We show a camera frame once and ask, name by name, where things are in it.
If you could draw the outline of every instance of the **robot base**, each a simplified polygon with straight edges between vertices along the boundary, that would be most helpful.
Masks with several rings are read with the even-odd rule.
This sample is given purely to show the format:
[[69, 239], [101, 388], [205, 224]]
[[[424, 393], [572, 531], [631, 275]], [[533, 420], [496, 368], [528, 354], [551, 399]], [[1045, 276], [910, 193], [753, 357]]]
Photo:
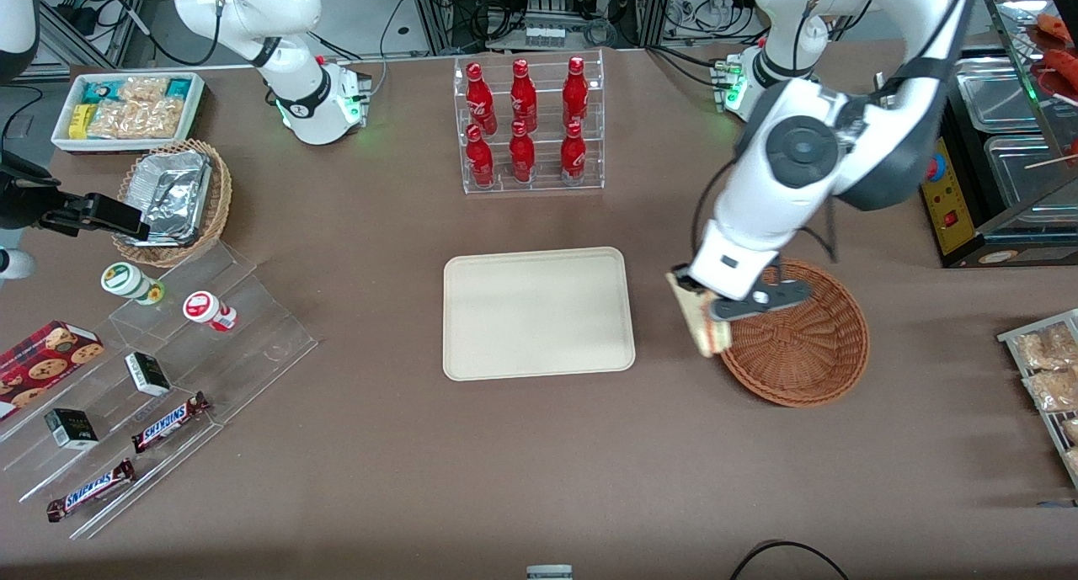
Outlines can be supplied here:
[[760, 54], [759, 47], [749, 47], [741, 54], [727, 56], [725, 63], [711, 67], [711, 82], [723, 85], [715, 91], [715, 105], [719, 112], [729, 111], [747, 122], [764, 87], [752, 74], [752, 61]]
[[371, 105], [370, 78], [360, 78], [338, 65], [323, 65], [322, 69], [330, 74], [330, 93], [314, 114], [303, 119], [290, 115], [277, 101], [285, 125], [308, 144], [328, 144], [351, 128], [365, 126]]

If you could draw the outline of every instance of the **small black box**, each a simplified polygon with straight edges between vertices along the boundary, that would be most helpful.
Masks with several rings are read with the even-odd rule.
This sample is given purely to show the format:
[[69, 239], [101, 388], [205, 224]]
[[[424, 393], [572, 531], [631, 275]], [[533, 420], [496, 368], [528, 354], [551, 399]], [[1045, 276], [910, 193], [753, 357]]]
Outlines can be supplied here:
[[56, 445], [68, 450], [89, 450], [97, 445], [97, 434], [85, 412], [54, 408], [45, 414], [45, 424]]
[[162, 397], [168, 393], [172, 385], [168, 384], [165, 372], [161, 370], [161, 364], [156, 359], [144, 353], [135, 351], [124, 358], [127, 362], [127, 372], [135, 381], [135, 388], [147, 395]]

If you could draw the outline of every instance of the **foil container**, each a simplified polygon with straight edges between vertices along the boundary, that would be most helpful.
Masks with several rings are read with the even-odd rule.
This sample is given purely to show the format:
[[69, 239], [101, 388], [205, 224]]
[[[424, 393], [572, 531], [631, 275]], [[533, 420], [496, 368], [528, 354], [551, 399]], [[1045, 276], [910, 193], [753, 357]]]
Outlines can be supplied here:
[[139, 162], [132, 174], [124, 203], [141, 210], [150, 237], [134, 247], [188, 247], [198, 239], [212, 162], [197, 151], [154, 154]]

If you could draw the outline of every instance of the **cookie box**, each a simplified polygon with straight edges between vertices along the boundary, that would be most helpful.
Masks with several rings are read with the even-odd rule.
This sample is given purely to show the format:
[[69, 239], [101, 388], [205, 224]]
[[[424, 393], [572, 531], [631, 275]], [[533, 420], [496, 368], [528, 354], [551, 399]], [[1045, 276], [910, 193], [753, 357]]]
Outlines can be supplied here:
[[[135, 139], [92, 139], [72, 138], [70, 126], [72, 120], [80, 119], [79, 107], [84, 106], [85, 94], [88, 88], [100, 86], [114, 81], [124, 80], [128, 77], [139, 78], [167, 78], [174, 81], [190, 81], [186, 89], [183, 111], [180, 113], [180, 122], [176, 128], [176, 134], [171, 138], [135, 138]], [[198, 112], [198, 103], [202, 101], [205, 82], [198, 74], [191, 71], [138, 71], [129, 73], [92, 73], [79, 74], [71, 82], [64, 108], [56, 120], [53, 128], [52, 141], [57, 149], [72, 154], [80, 153], [133, 153], [156, 149], [172, 142], [182, 142], [188, 139], [191, 128]]]
[[105, 350], [97, 334], [52, 321], [0, 354], [0, 420]]

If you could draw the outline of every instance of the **beige tray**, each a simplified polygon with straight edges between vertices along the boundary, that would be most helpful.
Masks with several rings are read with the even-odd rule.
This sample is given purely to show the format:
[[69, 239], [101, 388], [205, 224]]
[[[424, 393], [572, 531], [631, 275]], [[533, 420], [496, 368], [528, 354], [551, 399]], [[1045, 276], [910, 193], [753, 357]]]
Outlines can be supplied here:
[[442, 369], [454, 381], [621, 372], [636, 359], [613, 248], [458, 257], [444, 279]]

